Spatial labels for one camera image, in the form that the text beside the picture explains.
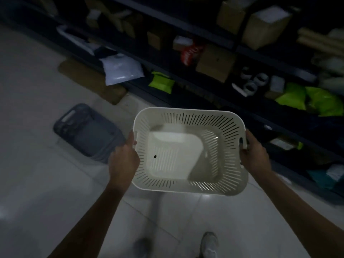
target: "basket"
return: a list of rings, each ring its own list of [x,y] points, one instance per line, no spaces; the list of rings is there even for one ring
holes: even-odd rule
[[[143,190],[236,195],[248,181],[240,165],[245,125],[228,111],[146,108],[134,121],[141,163],[133,184]]]

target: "white sneaker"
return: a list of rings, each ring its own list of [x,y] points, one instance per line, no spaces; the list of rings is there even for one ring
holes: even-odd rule
[[[218,241],[214,233],[206,232],[200,242],[200,253],[203,258],[217,258]]]

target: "forearm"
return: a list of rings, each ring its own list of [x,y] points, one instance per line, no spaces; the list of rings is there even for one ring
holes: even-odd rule
[[[304,202],[273,171],[254,178],[312,258],[344,256],[344,232],[340,228]]]
[[[108,185],[48,258],[96,258],[122,196]]]

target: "tape roll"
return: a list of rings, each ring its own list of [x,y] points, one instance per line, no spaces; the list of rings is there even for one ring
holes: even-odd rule
[[[264,86],[267,85],[267,83],[269,82],[269,76],[265,73],[258,73],[253,79],[253,81],[258,86]]]
[[[250,67],[245,66],[241,69],[241,73],[240,73],[240,78],[244,79],[244,80],[249,80],[252,77],[252,73],[250,71]]]
[[[254,95],[258,90],[258,86],[255,84],[255,82],[246,82],[243,86],[243,91],[246,92],[247,96]]]

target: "hand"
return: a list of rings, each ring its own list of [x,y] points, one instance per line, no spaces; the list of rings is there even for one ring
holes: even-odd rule
[[[248,149],[240,150],[240,160],[243,166],[253,177],[272,171],[269,155],[253,134],[246,129],[246,138],[249,142]]]
[[[109,158],[109,186],[124,194],[130,186],[135,172],[140,164],[140,158],[132,148],[136,145],[134,132],[131,130],[126,143],[116,147]]]

